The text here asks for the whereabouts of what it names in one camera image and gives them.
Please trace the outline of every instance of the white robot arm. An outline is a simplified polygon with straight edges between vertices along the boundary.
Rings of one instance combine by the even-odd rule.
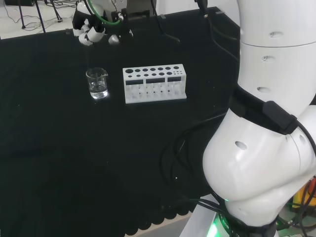
[[[78,2],[72,19],[74,35],[79,37],[80,43],[87,46],[103,38],[107,33],[107,24],[119,25],[124,21],[122,11],[126,10],[127,0],[118,3],[115,0],[95,0],[91,5],[86,0]],[[116,35],[110,37],[110,43],[118,41]]]
[[[316,141],[316,106],[309,106],[316,94],[316,1],[237,1],[238,92],[276,102]],[[229,213],[261,227],[275,222],[316,174],[316,157],[301,129],[284,135],[229,109],[205,149],[203,169]]]

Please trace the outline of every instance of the black fabric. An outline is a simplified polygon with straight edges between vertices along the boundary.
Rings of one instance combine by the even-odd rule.
[[[211,11],[218,29],[238,36]],[[161,24],[181,43],[160,36],[153,18],[131,22],[134,42],[118,47],[104,37],[87,48],[72,30],[0,40],[1,237],[120,237],[192,210],[164,184],[159,154],[183,130],[228,108],[238,64],[210,42],[198,10]],[[237,42],[217,40],[239,54]],[[178,63],[187,73],[186,100],[125,104],[122,68]],[[88,67],[108,72],[108,98],[91,98]],[[208,192],[199,180],[202,154],[218,124],[190,139],[197,178],[175,166],[175,186],[190,197]],[[166,173],[171,158],[168,151]]]

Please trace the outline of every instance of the black strap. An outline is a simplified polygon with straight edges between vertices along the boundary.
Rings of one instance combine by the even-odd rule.
[[[264,102],[237,85],[229,102],[230,109],[239,117],[271,131],[286,135],[297,127],[297,118],[274,101]]]

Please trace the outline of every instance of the tripod leg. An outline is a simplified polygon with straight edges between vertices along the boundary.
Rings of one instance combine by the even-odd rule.
[[[18,0],[20,14],[21,14],[21,21],[22,21],[22,29],[25,29],[24,20],[23,20],[23,14],[22,14],[22,8],[21,8],[21,2]]]
[[[55,7],[55,4],[54,4],[54,1],[50,0],[50,3],[53,5],[54,11],[55,11],[56,16],[57,16],[57,20],[62,20],[63,18],[61,18],[60,15],[58,14],[56,7]]]
[[[40,19],[41,26],[43,28],[43,32],[46,33],[45,27],[44,27],[44,23],[43,23],[43,19],[41,18],[41,15],[40,15],[40,8],[39,8],[38,0],[35,0],[35,4],[36,4],[36,8],[38,9],[39,19]]]

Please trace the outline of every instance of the water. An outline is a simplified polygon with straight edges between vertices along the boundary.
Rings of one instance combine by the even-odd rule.
[[[94,99],[102,99],[108,95],[108,88],[102,81],[99,81],[97,85],[93,83],[90,86],[90,94]]]

